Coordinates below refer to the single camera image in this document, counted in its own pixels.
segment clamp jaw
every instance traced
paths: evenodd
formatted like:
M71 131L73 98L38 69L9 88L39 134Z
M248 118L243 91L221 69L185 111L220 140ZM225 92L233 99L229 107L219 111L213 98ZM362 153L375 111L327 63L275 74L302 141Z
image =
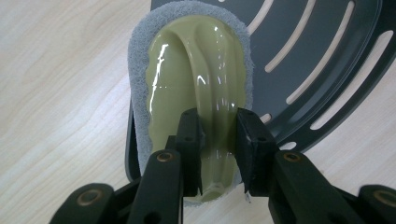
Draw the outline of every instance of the clamp jaw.
M50 223L182 223L183 197L202 188L203 138L196 109L184 112L177 135L150 156L143 176L116 191L106 184L77 189ZM332 186L304 154L279 150L260 118L241 108L235 158L245 192L269 197L275 223L396 223L395 189L364 186L356 197Z

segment wood grain surface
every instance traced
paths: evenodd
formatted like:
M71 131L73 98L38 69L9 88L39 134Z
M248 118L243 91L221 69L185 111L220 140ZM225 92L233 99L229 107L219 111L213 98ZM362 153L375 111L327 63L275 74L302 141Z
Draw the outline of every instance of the wood grain surface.
M48 223L75 189L128 183L127 46L150 1L0 1L0 223ZM336 187L396 189L396 63L306 155ZM185 223L272 223L267 200L229 195Z

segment brass screw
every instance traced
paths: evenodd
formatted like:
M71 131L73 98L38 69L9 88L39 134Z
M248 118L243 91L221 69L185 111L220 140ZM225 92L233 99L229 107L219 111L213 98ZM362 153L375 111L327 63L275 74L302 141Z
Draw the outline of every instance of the brass screw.
M301 159L301 157L293 152L287 152L283 154L283 158L287 161L297 162Z
M77 203L80 206L88 206L99 201L103 196L103 192L99 189L88 189L77 198Z
M173 154L170 152L163 152L157 156L158 161L171 161L173 159Z
M389 205L391 207L396 208L396 195L392 192L383 190L383 189L378 189L374 191L374 197L379 200L381 203L384 203L386 205Z

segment slot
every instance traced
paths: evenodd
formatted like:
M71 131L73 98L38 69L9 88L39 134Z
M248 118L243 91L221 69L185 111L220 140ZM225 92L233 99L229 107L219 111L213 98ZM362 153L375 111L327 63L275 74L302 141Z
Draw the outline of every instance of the slot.
M262 3L262 7L260 8L257 15L254 17L253 21L251 21L250 25L247 27L247 32L252 35L257 28L259 28L260 24L264 21L265 16L271 8L271 5L274 3L274 0L265 0Z
M295 147L297 147L296 142L288 142L288 143L285 143L284 145L282 145L279 149L280 150L292 150Z
M329 107L324 114L320 116L311 125L311 130L318 130L323 125L325 125L352 97L356 90L361 86L361 83L369 76L379 58L383 54L385 48L387 47L390 39L393 36L393 31L386 31L382 34L376 41L373 49L371 50L369 56L364 62L363 66L359 70L358 74L349 83L344 92L338 97L338 99Z
M286 99L286 103L288 105L293 104L307 89L314 80L318 77L318 75L323 70L324 66L326 66L327 62L330 60L332 55L334 54L335 49L337 48L338 44L340 43L341 38L344 35L344 32L347 28L347 24L350 21L350 17L353 12L353 8L355 7L355 3L350 1L346 7L346 13L344 14L344 18L340 23L340 27L338 28L337 32L335 33L334 39L330 44L329 48L326 50L325 54L319 61L318 65L315 69L309 74L306 80Z
M271 73L283 61L286 55L288 55L288 53L293 48L297 40L300 38L300 35L303 32L306 23L308 22L309 17L312 14L312 10L314 9L315 3L316 0L308 0L308 2L306 3L306 8L304 10L303 16L301 17L296 28L289 37L289 40L286 42L285 46L283 46L280 52L274 57L274 59L265 66L265 72Z
M266 123L268 121L270 121L272 118L271 114L264 114L263 116L260 117L260 120L262 121L262 123Z

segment gray sponge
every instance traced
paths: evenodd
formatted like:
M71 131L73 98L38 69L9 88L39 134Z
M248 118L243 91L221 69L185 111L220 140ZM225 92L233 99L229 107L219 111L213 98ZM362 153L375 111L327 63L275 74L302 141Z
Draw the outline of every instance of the gray sponge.
M253 62L250 59L249 34L244 23L233 13L209 4L197 1L171 2L152 10L134 28L128 48L129 78L132 91L132 108L134 111L134 125L140 170L142 174L151 154L151 140L149 139L149 112L146 102L149 89L146 84L146 69L149 65L149 45L155 35L169 22L188 15L206 15L217 18L228 24L239 37L244 49L245 67L247 69L245 108L250 109L253 103ZM234 185L240 182L234 179Z

